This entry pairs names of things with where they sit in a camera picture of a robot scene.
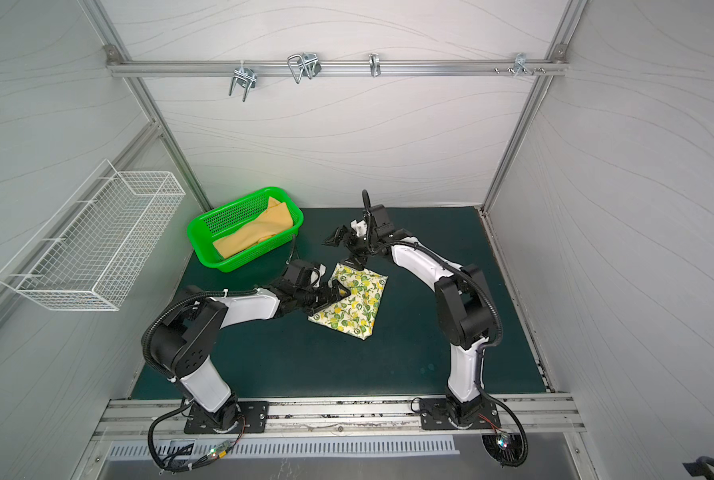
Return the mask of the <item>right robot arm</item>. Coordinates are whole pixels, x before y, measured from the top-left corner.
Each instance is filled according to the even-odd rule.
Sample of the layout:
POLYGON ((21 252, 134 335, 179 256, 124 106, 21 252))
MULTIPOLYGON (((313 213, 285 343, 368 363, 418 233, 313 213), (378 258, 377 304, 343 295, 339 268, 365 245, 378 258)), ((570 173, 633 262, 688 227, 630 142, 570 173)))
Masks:
POLYGON ((412 273, 435 295, 440 330, 450 344, 445 410, 452 425, 468 427, 489 408, 482 379, 485 351, 503 339, 503 324, 482 270, 451 262, 415 235, 396 227, 382 205, 364 207, 363 217, 337 227, 323 241, 349 251, 346 264, 362 270, 377 256, 412 273))

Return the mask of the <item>yellow skirt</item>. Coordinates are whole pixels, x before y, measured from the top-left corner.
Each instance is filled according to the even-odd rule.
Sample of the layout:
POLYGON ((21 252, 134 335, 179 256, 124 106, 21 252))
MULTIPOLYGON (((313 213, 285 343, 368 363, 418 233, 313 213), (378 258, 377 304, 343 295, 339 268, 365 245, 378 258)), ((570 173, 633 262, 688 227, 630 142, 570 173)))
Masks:
POLYGON ((294 225, 286 202, 270 198, 267 208, 256 219, 234 233, 213 242, 222 258, 228 259, 288 230, 294 225))

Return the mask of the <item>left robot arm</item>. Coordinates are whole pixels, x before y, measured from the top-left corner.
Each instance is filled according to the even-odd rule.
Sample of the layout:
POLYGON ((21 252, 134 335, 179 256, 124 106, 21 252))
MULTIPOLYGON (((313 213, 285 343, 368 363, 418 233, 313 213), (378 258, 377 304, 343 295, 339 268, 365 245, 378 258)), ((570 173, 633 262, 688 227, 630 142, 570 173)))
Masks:
POLYGON ((269 284, 247 291, 207 291, 188 286, 179 292, 141 339, 147 365, 164 376, 216 430, 226 431, 239 416, 237 396, 212 363, 222 330, 252 321, 308 316, 349 298, 337 279, 323 281, 323 264, 292 260, 269 284))

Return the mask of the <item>lemon print skirt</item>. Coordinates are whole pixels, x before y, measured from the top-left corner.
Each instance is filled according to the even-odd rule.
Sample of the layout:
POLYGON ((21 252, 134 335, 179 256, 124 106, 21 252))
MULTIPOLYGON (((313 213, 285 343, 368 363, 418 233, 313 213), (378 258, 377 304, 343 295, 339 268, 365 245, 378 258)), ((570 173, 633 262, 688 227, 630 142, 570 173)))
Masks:
POLYGON ((337 263, 331 280, 346 287, 350 295, 309 316, 308 321, 366 340, 373 334, 388 278, 368 269, 356 270, 337 263))

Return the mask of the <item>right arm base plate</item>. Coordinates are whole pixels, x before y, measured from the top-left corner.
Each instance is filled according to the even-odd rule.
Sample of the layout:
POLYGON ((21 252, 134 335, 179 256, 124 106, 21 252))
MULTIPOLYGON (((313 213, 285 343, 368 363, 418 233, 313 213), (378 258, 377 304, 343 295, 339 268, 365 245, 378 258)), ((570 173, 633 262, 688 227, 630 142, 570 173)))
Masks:
POLYGON ((410 402, 421 428, 433 430, 500 430, 501 422, 494 402, 481 396, 468 402, 455 397, 416 397, 410 402))

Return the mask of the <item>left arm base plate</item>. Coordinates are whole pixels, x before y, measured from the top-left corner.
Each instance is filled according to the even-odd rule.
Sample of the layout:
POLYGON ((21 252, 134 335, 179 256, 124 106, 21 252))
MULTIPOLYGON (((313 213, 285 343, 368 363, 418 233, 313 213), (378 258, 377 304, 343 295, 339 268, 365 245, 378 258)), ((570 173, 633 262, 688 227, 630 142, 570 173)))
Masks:
POLYGON ((263 433, 266 428, 267 401, 232 401, 226 408, 210 413, 194 405, 187 415, 185 434, 263 433))

